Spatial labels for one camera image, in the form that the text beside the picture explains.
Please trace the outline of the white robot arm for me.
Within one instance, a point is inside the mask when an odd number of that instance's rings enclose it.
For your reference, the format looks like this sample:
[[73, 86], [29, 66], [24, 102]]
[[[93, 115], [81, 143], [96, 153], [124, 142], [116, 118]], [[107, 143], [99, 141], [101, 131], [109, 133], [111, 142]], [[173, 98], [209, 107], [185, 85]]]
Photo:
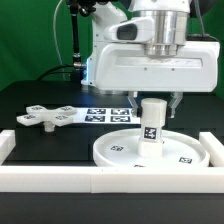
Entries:
[[82, 85], [102, 93], [170, 92], [174, 114], [185, 92], [217, 85], [220, 44], [208, 36], [187, 39], [197, 0], [131, 0], [127, 18], [113, 0], [84, 0], [92, 14], [93, 50]]

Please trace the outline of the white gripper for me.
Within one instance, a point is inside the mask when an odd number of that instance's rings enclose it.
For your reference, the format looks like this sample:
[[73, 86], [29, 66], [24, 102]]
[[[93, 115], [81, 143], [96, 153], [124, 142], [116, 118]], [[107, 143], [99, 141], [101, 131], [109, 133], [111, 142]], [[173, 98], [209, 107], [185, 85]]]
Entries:
[[220, 44], [188, 41], [186, 22], [185, 16], [138, 16], [106, 27], [94, 50], [94, 86], [130, 91], [134, 117], [142, 115], [137, 92], [172, 92], [168, 116], [174, 118], [182, 92], [210, 92], [217, 84]]

